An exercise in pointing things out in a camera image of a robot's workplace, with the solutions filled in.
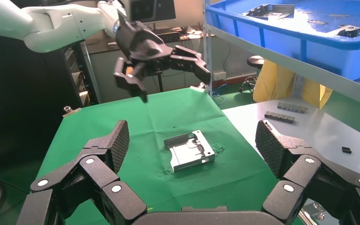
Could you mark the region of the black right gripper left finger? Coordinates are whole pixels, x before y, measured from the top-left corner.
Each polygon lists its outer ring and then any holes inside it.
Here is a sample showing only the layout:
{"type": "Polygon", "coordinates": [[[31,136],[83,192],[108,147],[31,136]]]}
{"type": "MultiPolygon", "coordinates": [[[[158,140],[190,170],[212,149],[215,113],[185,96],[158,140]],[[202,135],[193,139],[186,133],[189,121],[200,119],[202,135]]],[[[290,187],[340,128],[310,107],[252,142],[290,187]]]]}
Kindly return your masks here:
{"type": "Polygon", "coordinates": [[[17,223],[63,225],[88,200],[111,225],[130,225],[146,214],[145,202],[118,175],[129,141],[125,120],[88,140],[75,159],[31,184],[17,223]]]}

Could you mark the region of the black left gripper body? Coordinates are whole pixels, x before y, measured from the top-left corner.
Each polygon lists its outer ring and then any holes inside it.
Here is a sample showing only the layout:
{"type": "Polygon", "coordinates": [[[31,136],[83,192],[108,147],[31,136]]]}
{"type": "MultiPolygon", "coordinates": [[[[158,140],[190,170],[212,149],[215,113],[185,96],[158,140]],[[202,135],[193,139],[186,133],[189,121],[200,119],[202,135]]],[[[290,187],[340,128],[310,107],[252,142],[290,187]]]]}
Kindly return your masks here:
{"type": "Polygon", "coordinates": [[[114,24],[115,40],[125,58],[118,59],[116,75],[126,75],[127,67],[142,75],[170,69],[173,49],[140,21],[129,22],[122,13],[114,24]]]}

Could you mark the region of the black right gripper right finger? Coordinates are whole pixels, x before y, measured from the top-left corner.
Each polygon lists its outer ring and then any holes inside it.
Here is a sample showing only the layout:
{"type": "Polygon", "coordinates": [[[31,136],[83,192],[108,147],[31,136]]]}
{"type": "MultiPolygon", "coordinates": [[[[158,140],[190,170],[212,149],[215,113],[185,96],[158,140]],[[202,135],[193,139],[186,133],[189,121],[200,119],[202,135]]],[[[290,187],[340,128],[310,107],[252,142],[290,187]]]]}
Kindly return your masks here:
{"type": "Polygon", "coordinates": [[[318,202],[341,225],[360,225],[360,173],[325,159],[303,139],[257,123],[255,143],[278,183],[262,210],[291,224],[306,200],[318,202]]]}

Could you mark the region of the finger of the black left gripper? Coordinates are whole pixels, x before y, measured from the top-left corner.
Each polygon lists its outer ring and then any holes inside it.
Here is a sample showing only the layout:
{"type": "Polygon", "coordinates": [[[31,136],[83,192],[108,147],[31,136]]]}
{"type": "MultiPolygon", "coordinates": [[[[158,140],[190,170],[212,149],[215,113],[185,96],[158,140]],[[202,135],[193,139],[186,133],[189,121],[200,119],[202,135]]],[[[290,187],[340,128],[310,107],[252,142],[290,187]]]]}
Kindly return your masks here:
{"type": "Polygon", "coordinates": [[[176,45],[169,58],[170,69],[193,73],[201,82],[211,82],[211,72],[207,63],[202,60],[202,54],[181,45],[176,45]]]}
{"type": "Polygon", "coordinates": [[[139,97],[144,103],[148,102],[147,91],[142,84],[146,63],[136,64],[123,57],[116,61],[113,76],[118,88],[126,90],[132,97],[139,97]]]}

